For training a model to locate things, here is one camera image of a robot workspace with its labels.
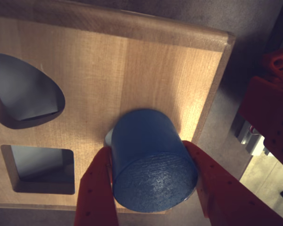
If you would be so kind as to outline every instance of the teardrop-shaped hole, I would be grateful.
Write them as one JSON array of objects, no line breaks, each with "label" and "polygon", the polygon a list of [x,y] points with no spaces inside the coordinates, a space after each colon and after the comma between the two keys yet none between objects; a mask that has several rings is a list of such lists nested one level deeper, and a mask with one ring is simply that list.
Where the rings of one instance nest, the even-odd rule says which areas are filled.
[{"label": "teardrop-shaped hole", "polygon": [[30,64],[0,54],[0,123],[23,129],[58,117],[65,98],[58,85]]}]

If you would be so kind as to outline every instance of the circular hole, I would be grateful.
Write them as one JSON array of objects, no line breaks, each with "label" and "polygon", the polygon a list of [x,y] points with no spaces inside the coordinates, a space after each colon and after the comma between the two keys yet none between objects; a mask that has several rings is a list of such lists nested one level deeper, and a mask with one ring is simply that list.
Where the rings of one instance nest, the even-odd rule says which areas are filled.
[{"label": "circular hole", "polygon": [[276,61],[274,61],[274,66],[275,67],[281,67],[283,64],[283,60],[282,59],[278,59]]}]

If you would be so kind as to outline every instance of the red plastic part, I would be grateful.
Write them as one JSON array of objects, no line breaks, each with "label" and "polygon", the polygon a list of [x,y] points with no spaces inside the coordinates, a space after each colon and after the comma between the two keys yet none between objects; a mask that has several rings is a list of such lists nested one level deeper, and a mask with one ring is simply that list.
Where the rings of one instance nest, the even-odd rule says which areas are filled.
[{"label": "red plastic part", "polygon": [[104,147],[94,157],[80,183],[75,226],[118,226],[111,189],[111,148]]},{"label": "red plastic part", "polygon": [[239,113],[265,137],[265,147],[283,164],[283,87],[252,78]]},{"label": "red plastic part", "polygon": [[273,75],[283,80],[283,48],[263,55],[262,65]]},{"label": "red plastic part", "polygon": [[282,217],[209,155],[189,141],[183,143],[198,168],[196,189],[212,226],[283,226]]}]

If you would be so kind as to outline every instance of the wooden block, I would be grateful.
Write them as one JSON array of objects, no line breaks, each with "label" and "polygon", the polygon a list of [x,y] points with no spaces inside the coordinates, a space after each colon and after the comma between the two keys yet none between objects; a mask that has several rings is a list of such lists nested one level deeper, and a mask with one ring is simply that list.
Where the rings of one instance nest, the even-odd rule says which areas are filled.
[{"label": "wooden block", "polygon": [[0,149],[0,207],[75,210],[81,176],[107,132],[133,109],[162,111],[182,139],[196,143],[233,43],[226,32],[153,16],[50,0],[0,0],[0,53],[44,72],[66,100],[61,115],[45,124],[10,129],[0,123],[0,147],[72,150],[76,190],[14,192]]}]

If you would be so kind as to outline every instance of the blue cylinder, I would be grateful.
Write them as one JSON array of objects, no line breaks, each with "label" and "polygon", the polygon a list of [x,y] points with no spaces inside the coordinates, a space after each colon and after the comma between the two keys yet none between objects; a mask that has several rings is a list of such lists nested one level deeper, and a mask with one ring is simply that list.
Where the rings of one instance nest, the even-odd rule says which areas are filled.
[{"label": "blue cylinder", "polygon": [[167,210],[193,192],[197,169],[171,120],[150,109],[124,115],[112,133],[113,194],[138,212]]}]

